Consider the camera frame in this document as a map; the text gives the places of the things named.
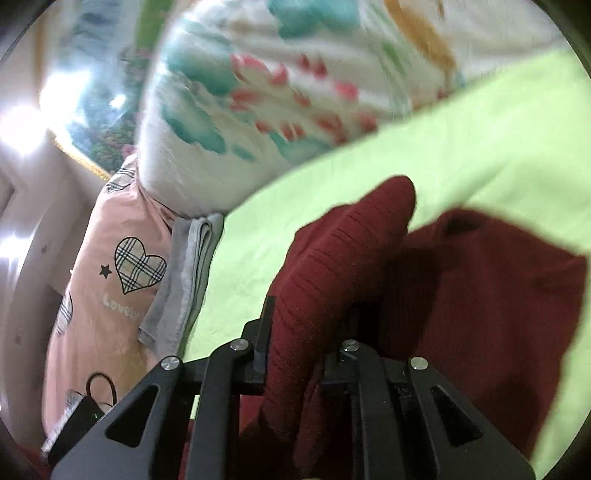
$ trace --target green blanket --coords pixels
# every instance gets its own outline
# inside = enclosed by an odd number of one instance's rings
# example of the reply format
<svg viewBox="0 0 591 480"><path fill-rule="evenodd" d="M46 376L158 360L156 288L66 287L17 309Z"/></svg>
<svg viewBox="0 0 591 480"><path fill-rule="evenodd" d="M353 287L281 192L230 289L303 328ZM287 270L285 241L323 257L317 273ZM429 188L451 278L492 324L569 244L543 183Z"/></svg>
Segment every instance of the green blanket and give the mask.
<svg viewBox="0 0 591 480"><path fill-rule="evenodd" d="M405 174L416 229L474 207L574 252L591 251L591 82L574 53L513 66L451 100L308 163L228 216L186 359L207 356L257 318L297 229ZM563 454L591 405L589 302L534 453L538 476Z"/></svg>

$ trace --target white wall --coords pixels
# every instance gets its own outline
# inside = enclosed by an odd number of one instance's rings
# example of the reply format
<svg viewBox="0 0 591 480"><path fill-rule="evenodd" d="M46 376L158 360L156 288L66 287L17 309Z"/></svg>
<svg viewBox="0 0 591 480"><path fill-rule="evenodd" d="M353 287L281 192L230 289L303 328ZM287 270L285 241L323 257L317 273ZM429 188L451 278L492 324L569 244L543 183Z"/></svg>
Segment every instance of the white wall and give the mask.
<svg viewBox="0 0 591 480"><path fill-rule="evenodd" d="M34 25L0 67L0 121L15 107L38 106L35 38ZM19 130L28 131L27 123ZM0 170L15 190L0 216L0 415L15 440L31 447L44 439L41 388L60 302L49 276L100 188L85 172L73 174L70 162L48 137L26 155L0 142ZM87 182L88 196L76 177Z"/></svg>

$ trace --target heart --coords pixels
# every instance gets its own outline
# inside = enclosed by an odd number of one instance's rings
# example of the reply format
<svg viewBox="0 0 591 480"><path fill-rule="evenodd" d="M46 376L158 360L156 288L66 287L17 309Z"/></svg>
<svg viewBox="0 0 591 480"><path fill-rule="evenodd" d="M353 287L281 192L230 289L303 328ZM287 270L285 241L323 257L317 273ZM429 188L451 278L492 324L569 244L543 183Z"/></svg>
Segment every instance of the heart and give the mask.
<svg viewBox="0 0 591 480"><path fill-rule="evenodd" d="M146 255L139 238L128 236L115 248L115 269L123 295L156 285L166 272L166 260L158 255Z"/></svg>
<svg viewBox="0 0 591 480"><path fill-rule="evenodd" d="M120 168L115 175L111 177L109 183L105 186L105 191L107 193L116 192L118 190L123 190L126 187L131 185L131 182L134 181L135 178L135 169L134 168Z"/></svg>
<svg viewBox="0 0 591 480"><path fill-rule="evenodd" d="M61 300L60 309L57 311L55 329L58 337L61 337L66 332L73 315L74 304L72 302L72 295L67 291Z"/></svg>

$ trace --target gray towel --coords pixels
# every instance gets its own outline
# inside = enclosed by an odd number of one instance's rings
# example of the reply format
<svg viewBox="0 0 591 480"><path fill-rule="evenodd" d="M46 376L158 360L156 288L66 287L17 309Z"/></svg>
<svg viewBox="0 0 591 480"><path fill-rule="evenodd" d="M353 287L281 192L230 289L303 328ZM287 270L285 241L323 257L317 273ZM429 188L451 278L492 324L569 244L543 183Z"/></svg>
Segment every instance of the gray towel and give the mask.
<svg viewBox="0 0 591 480"><path fill-rule="evenodd" d="M139 326L139 341L159 358L184 353L203 304L209 265L222 231L223 216L219 213L174 221L168 267Z"/></svg>

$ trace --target metal screw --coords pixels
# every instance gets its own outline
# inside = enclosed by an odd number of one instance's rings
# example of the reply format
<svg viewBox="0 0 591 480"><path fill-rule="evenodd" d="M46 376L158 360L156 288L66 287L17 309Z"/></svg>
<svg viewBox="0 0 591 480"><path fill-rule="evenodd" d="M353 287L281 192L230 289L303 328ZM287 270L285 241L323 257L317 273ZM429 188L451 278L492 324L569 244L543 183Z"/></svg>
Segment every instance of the metal screw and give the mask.
<svg viewBox="0 0 591 480"><path fill-rule="evenodd" d="M177 356L168 356L160 362L160 366L162 368L164 368L165 370L169 370L169 371L174 370L175 368L178 368L178 366L180 364L181 364L181 361L178 359Z"/></svg>
<svg viewBox="0 0 591 480"><path fill-rule="evenodd" d="M345 352L356 352L359 350L359 342L357 340L345 340L340 346Z"/></svg>
<svg viewBox="0 0 591 480"><path fill-rule="evenodd" d="M429 366L429 362L427 362L422 356L416 356L411 358L410 366L415 370L426 370Z"/></svg>
<svg viewBox="0 0 591 480"><path fill-rule="evenodd" d="M237 338L236 340L232 340L230 343L230 348L235 352L242 352L248 348L248 340L245 338Z"/></svg>

